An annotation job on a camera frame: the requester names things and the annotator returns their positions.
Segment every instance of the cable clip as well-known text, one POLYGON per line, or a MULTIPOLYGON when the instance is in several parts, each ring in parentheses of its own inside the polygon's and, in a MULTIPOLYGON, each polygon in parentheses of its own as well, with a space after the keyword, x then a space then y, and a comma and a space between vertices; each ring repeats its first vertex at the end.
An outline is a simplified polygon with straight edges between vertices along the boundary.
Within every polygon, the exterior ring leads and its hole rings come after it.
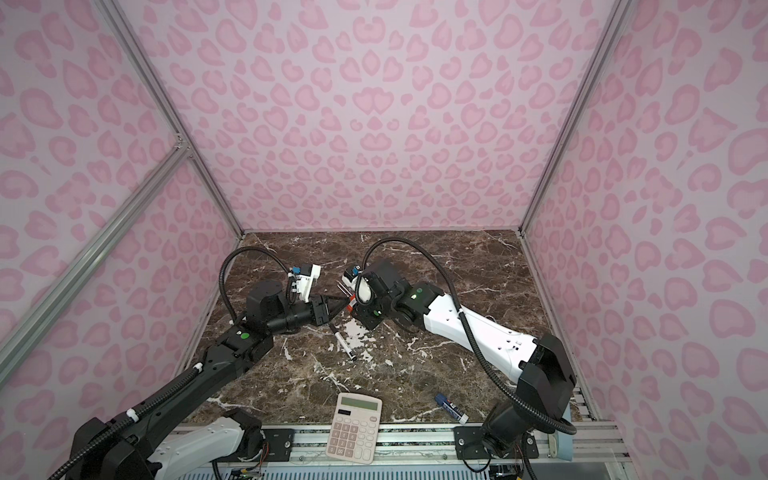
POLYGON ((125 411, 125 415, 128 415, 128 418, 134 421, 134 423, 139 423, 139 415, 136 415, 136 410, 128 409, 125 411))

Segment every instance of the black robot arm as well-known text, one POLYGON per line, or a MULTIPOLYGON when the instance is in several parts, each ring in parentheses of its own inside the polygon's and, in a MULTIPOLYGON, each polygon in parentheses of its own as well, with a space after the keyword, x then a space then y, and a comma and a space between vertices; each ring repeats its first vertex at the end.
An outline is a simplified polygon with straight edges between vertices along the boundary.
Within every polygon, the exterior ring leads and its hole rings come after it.
POLYGON ((272 349, 274 335, 328 323, 348 302, 346 297, 310 295, 306 302, 291 303, 280 283, 257 283, 242 320, 219 336, 198 363, 109 422, 87 421, 74 435, 69 461, 51 478, 151 480, 161 465, 147 459, 159 444, 198 406, 259 362, 272 349))

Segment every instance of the mounting plate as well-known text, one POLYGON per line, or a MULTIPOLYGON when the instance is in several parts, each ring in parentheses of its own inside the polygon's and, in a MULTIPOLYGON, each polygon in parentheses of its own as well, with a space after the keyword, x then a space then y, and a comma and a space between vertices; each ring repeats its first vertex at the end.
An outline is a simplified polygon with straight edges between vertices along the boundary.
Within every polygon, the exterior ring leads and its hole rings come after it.
MULTIPOLYGON (((465 460, 487 460, 488 453, 482 445, 481 427, 453 427, 453 441, 456 448, 456 457, 465 460)), ((522 437, 523 442, 528 439, 533 440, 533 444, 528 443, 528 449, 525 451, 528 458, 538 458, 538 447, 532 435, 525 433, 522 437)), ((514 459, 519 455, 517 450, 510 452, 506 459, 514 459)))
MULTIPOLYGON (((293 449, 293 436, 296 433, 294 429, 264 429, 264 441, 269 444, 270 450, 265 462, 288 462, 290 453, 293 449)), ((219 458, 219 462, 239 462, 235 454, 219 458)))

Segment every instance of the metal rail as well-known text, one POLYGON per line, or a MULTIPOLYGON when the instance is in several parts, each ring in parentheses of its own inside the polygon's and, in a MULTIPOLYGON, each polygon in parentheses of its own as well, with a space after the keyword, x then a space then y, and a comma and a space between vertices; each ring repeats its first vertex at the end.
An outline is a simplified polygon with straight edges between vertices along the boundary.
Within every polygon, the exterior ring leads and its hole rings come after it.
POLYGON ((120 243, 182 161, 189 156, 187 143, 179 142, 72 260, 64 275, 56 280, 50 293, 19 320, 8 340, 0 347, 0 389, 45 338, 61 313, 91 279, 91 275, 120 243))
POLYGON ((144 82, 144 86, 147 87, 149 95, 154 99, 157 107, 160 109, 160 113, 162 113, 165 118, 165 121, 170 125, 170 128, 176 133, 180 140, 186 141, 190 145, 195 170, 200 175, 208 193, 214 199, 214 203, 218 206, 219 210, 221 210, 224 218, 227 219, 227 223, 232 230, 235 231, 237 238, 241 238, 243 236, 243 228, 237 220, 234 210, 232 210, 229 201, 227 201, 219 188, 219 185, 214 180, 213 175, 211 175, 208 170, 208 166, 205 164, 202 154, 200 154, 197 145, 194 143, 194 139, 184 126, 181 116, 178 114, 173 102, 170 100, 170 95, 165 91, 165 87, 163 87, 159 75, 157 75, 150 63, 134 29, 131 27, 131 23, 125 16, 125 12, 123 12, 123 9, 116 0, 94 0, 94 3, 114 33, 118 43, 123 48, 128 60, 130 60, 139 77, 144 82))
MULTIPOLYGON (((576 373, 576 378, 578 379, 577 381, 580 385, 583 385, 585 377, 584 373, 581 371, 581 364, 577 362, 577 359, 574 357, 574 348, 571 343, 571 339, 568 338, 568 335, 565 334, 565 331, 560 325, 557 311, 554 309, 554 304, 552 302, 551 292, 549 291, 547 283, 544 281, 544 277, 541 275, 541 270, 538 267, 536 257, 534 257, 533 252, 531 252, 531 248, 528 245, 528 241, 526 241, 525 236, 518 232, 518 239, 520 240, 520 245, 523 248, 525 261, 528 262, 528 270, 530 270, 533 281, 536 284, 536 291, 538 292, 539 301, 541 301, 541 306, 544 308, 544 312, 547 314, 547 319, 549 321, 549 327, 552 330, 552 335, 558 337, 563 342, 565 346, 565 352, 568 354, 568 359, 571 361, 571 365, 573 366, 574 372, 576 373)), ((583 411, 586 410, 592 419, 603 418, 602 412, 598 408, 597 403, 595 403, 589 388, 578 388, 578 392, 574 391, 574 397, 576 398, 576 406, 579 408, 579 413, 582 413, 583 415, 583 411), (579 397, 581 397, 581 401, 584 405, 583 409, 579 405, 579 397)))
MULTIPOLYGON (((480 426, 468 423, 467 426, 480 426)), ((630 462, 627 446, 615 422, 574 422, 578 432, 574 436, 573 462, 630 462)), ((389 423, 379 428, 379 437, 373 455, 373 465, 463 465, 456 457, 453 427, 455 423, 389 423)), ((200 428, 199 425, 179 425, 171 435, 184 435, 200 428)), ((264 425, 263 429, 294 429, 293 450, 288 462, 270 462, 270 466, 349 465, 325 455, 330 425, 264 425)), ((539 458, 531 463, 568 463, 549 458, 547 435, 534 432, 539 458)), ((514 463, 515 460, 494 459, 494 463, 514 463)), ((252 466, 253 463, 232 463, 229 466, 252 466)))
POLYGON ((520 224, 520 231, 523 234, 528 231, 528 227, 531 226, 536 211, 544 200, 544 195, 558 169, 558 165, 568 149, 568 144, 571 143, 574 132, 578 128, 579 121, 587 110, 592 92, 594 92, 594 89, 597 87, 600 77, 616 48, 616 44, 619 42, 621 32, 629 22, 629 19, 632 16, 631 13, 636 4, 636 0, 616 0, 611 9, 611 13, 608 15, 608 21, 605 24, 603 33, 598 41, 598 46, 592 54, 587 70, 584 73, 584 78, 581 80, 578 90, 576 90, 574 101, 571 104, 571 108, 568 110, 568 114, 565 116, 563 127, 560 129, 558 137, 554 142, 552 152, 547 159, 544 173, 541 174, 541 178, 539 178, 536 188, 534 189, 531 204, 525 211, 525 215, 523 215, 520 224))

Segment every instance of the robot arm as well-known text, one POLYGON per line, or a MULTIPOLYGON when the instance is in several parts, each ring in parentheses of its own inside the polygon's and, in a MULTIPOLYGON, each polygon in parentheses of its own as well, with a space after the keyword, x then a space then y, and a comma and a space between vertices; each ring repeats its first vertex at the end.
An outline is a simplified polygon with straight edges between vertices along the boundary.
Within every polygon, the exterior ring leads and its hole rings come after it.
MULTIPOLYGON (((313 267, 311 280, 319 274, 319 267, 313 267)), ((69 462, 51 478, 65 473, 72 480, 177 478, 221 456, 254 457, 263 441, 261 422, 239 409, 183 441, 164 440, 215 392, 259 362, 272 349, 274 335, 324 325, 349 302, 347 297, 309 294, 311 280, 296 276, 302 301, 291 303, 277 281, 256 283, 240 321, 206 349, 199 363, 111 421, 87 421, 74 435, 69 462)))
POLYGON ((404 329, 426 330, 477 353, 469 341, 468 326, 484 360, 517 384, 515 393, 508 394, 516 398, 498 403, 483 423, 483 444, 489 452, 503 458, 529 429, 554 433, 556 425, 575 432, 563 415, 576 375, 557 337, 544 334, 537 339, 515 332, 461 306, 465 326, 450 295, 431 283, 411 285, 388 260, 379 260, 362 272, 359 266, 351 266, 342 280, 360 296, 362 302, 353 297, 351 313, 368 329, 391 317, 404 329))
MULTIPOLYGON (((234 255, 246 248, 233 252, 222 271, 234 255)), ((240 458, 253 458, 263 443, 261 423, 237 409, 176 442, 164 440, 216 391, 259 362, 272 348, 274 335, 293 333, 309 324, 328 323, 348 304, 353 317, 367 329, 373 330, 384 318, 391 317, 404 328, 414 326, 444 336, 478 354, 472 349, 453 298, 431 283, 411 285, 386 260, 374 263, 364 272, 350 267, 344 273, 344 283, 357 290, 362 302, 351 294, 310 294, 312 283, 319 276, 319 266, 283 269, 289 274, 288 291, 299 302, 286 294, 279 282, 256 283, 247 297, 246 312, 205 351, 198 364, 111 421, 86 422, 75 433, 70 460, 50 480, 64 474, 71 480, 176 478, 232 453, 240 458)), ((228 309, 233 314, 231 305, 228 309)), ((461 311, 482 356, 518 385, 515 402, 505 400, 497 404, 482 428, 482 441, 488 451, 503 458, 526 430, 554 431, 552 422, 562 422, 576 377, 556 337, 544 335, 536 339, 463 306, 461 311), (521 408, 519 399, 523 399, 525 408, 521 408), (542 419, 552 422, 545 425, 542 419)))

